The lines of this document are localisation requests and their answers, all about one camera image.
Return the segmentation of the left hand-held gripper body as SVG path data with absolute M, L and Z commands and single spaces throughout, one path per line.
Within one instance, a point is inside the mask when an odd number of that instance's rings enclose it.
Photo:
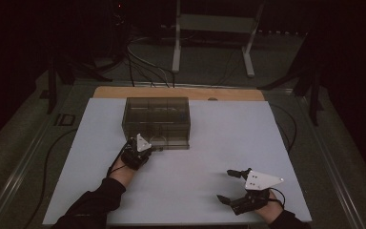
M 131 137 L 121 150 L 121 160 L 133 170 L 141 168 L 150 158 L 153 146 L 141 134 Z

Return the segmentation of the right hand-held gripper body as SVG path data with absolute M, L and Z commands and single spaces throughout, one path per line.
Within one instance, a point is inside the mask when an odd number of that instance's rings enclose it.
M 247 194 L 243 198 L 231 200 L 230 207 L 235 214 L 251 212 L 265 206 L 271 199 L 270 189 L 284 181 L 282 177 L 263 174 L 249 168 L 242 171 Z

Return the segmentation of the smoky transparent drawer box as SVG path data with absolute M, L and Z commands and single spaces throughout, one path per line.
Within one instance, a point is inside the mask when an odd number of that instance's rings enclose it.
M 128 97 L 122 129 L 125 138 L 141 134 L 190 141 L 191 117 L 188 97 Z

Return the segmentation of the person's left hand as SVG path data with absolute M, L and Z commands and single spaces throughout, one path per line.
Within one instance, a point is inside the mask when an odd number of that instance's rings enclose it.
M 110 168 L 108 177 L 117 180 L 125 188 L 127 188 L 132 182 L 136 171 L 128 167 L 121 158 L 118 158 Z

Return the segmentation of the person's right hand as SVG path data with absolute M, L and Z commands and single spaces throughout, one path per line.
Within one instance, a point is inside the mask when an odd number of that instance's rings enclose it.
M 283 208 L 279 201 L 277 200 L 273 191 L 270 192 L 269 201 L 265 206 L 260 209 L 255 210 L 255 212 L 267 223 L 271 224 L 274 222 L 279 215 L 283 212 Z

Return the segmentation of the white board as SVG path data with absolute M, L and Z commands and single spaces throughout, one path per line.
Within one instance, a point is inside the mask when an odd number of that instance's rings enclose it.
M 122 99 L 89 101 L 43 220 L 50 225 L 86 191 L 96 189 L 125 144 Z M 187 150 L 155 152 L 139 169 L 108 223 L 221 225 L 257 223 L 254 213 L 237 216 L 218 201 L 245 194 L 244 180 L 229 170 L 251 168 L 283 178 L 286 208 L 311 220 L 293 165 L 266 101 L 192 101 Z

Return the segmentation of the black tripod stand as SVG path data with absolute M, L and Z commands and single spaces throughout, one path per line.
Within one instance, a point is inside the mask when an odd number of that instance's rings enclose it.
M 324 67 L 325 42 L 310 31 L 299 48 L 293 63 L 287 73 L 277 80 L 263 86 L 259 90 L 269 91 L 295 78 L 298 79 L 293 87 L 295 96 L 305 96 L 310 93 L 309 118 L 317 126 L 317 111 L 319 110 L 319 87 L 322 69 Z
M 56 79 L 60 78 L 66 85 L 71 85 L 74 82 L 74 77 L 71 73 L 65 71 L 66 68 L 76 68 L 78 71 L 86 73 L 101 82 L 111 82 L 110 79 L 100 75 L 89 67 L 82 63 L 72 59 L 64 54 L 49 54 L 48 55 L 48 90 L 47 99 L 49 101 L 48 114 L 51 114 L 57 104 L 57 82 Z

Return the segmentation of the white metal stand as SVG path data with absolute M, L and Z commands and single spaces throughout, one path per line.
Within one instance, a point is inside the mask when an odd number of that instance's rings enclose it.
M 173 49 L 172 71 L 179 73 L 181 57 L 181 31 L 223 31 L 234 33 L 247 33 L 249 40 L 242 47 L 242 56 L 249 77 L 254 77 L 254 66 L 250 56 L 250 51 L 254 42 L 259 21 L 264 9 L 265 3 L 258 5 L 254 17 L 233 17 L 206 14 L 187 14 L 181 12 L 181 0 L 176 0 L 175 10 L 175 37 Z

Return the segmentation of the black rectangular floor frame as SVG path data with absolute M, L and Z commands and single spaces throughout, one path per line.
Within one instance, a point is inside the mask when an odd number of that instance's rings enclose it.
M 75 121 L 74 114 L 58 114 L 54 125 L 55 126 L 72 126 Z

